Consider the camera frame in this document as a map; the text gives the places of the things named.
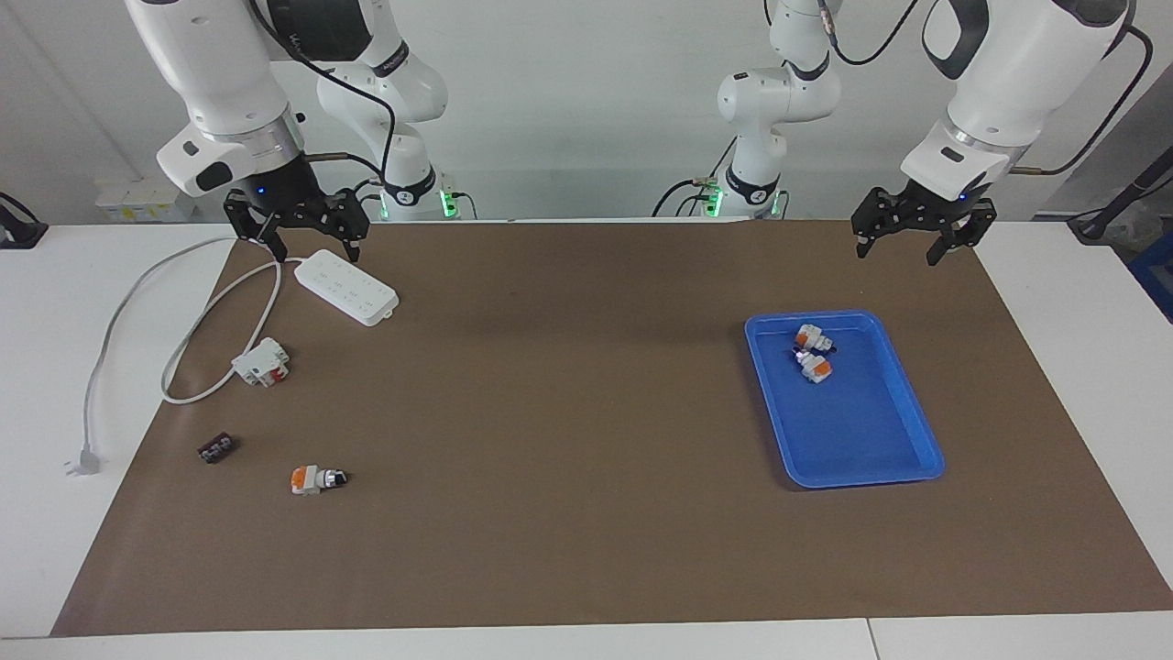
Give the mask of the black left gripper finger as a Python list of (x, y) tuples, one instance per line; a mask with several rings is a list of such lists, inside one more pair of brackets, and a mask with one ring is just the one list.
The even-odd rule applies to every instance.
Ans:
[(942, 215), (936, 222), (940, 238), (925, 252), (925, 263), (935, 267), (956, 249), (976, 247), (996, 218), (997, 210), (992, 202), (976, 202), (963, 212)]
[(850, 215), (850, 229), (856, 237), (856, 256), (866, 259), (875, 241), (890, 237), (897, 231), (897, 217), (893, 211), (895, 197), (884, 188), (872, 188), (855, 212)]

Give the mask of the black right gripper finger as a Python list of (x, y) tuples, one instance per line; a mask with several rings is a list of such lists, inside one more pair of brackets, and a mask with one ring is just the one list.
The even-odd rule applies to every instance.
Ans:
[(339, 191), (325, 197), (325, 234), (341, 241), (352, 264), (360, 260), (360, 241), (367, 237), (369, 218), (355, 191)]
[(282, 213), (265, 215), (248, 200), (246, 192), (230, 191), (224, 199), (224, 215), (240, 241), (250, 241), (266, 249), (279, 264), (289, 259), (289, 247), (282, 241)]

